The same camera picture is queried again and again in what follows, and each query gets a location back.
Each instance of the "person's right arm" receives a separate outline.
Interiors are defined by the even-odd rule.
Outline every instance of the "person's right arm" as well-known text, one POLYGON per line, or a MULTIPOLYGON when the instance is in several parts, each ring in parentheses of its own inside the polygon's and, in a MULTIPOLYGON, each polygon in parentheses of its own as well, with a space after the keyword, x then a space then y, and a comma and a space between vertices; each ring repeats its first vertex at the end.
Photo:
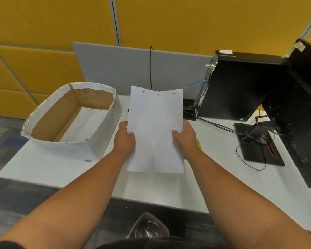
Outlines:
POLYGON ((189 162, 217 228, 234 248, 311 248, 311 234, 201 151, 189 122, 173 138, 189 162))

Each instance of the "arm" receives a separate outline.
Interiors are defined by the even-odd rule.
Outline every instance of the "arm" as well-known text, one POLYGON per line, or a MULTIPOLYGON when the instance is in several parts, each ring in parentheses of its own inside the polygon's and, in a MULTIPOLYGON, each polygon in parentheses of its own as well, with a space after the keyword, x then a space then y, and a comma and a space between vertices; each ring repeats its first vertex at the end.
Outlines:
POLYGON ((26 249, 83 248, 108 205, 120 170, 135 148, 135 136, 121 122, 113 151, 37 207, 0 240, 26 249))
POLYGON ((196 133, 183 121, 172 132, 189 162, 207 208, 224 238, 234 248, 311 248, 311 234, 272 202, 226 171, 196 143, 196 133))

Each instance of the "person's left hand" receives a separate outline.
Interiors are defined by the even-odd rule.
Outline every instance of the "person's left hand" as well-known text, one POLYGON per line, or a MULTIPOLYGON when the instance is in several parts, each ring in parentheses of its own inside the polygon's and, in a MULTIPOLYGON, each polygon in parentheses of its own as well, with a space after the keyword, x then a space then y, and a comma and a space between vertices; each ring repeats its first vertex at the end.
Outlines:
POLYGON ((125 159, 131 155, 136 146, 135 134, 127 132, 128 121, 120 122, 119 130, 117 131, 114 138, 113 151, 120 155, 123 155, 125 159))

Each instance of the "table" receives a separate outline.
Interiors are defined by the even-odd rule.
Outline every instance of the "table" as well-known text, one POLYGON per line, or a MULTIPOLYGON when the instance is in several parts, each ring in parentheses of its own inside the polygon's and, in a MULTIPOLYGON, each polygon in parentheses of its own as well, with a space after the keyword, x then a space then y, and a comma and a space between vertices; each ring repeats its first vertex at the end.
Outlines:
MULTIPOLYGON (((128 120, 130 97, 119 95, 122 114, 119 122, 128 120)), ((213 122, 233 128, 234 121, 212 119, 213 122)), ((304 181, 278 136, 277 146, 286 166, 267 165, 261 171, 246 166, 235 154, 238 146, 235 134, 218 129, 203 121, 190 121, 203 151, 238 179, 272 201, 304 229, 311 231, 311 191, 304 181)), ((114 135, 105 154, 113 149, 114 135)), ((27 142, 0 171, 0 177, 28 183, 62 188, 90 169, 95 162, 56 157, 27 142)), ((264 165, 249 163, 260 169, 264 165)), ((190 165, 185 161, 185 173, 139 173, 121 171, 112 197, 208 213, 190 165)))

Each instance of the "hand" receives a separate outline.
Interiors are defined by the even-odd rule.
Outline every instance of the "hand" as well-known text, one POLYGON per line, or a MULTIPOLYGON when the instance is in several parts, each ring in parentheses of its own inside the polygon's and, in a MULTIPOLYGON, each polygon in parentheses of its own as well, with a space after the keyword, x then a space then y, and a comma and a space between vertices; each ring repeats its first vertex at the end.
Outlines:
POLYGON ((172 130, 172 136, 186 160, 191 153, 200 150, 197 145, 195 130, 186 119, 183 120, 182 133, 172 130))
POLYGON ((120 122, 119 130, 117 131, 114 138, 113 148, 113 151, 123 155, 125 159, 128 159, 136 145, 135 134, 128 134, 127 124, 127 121, 120 122))

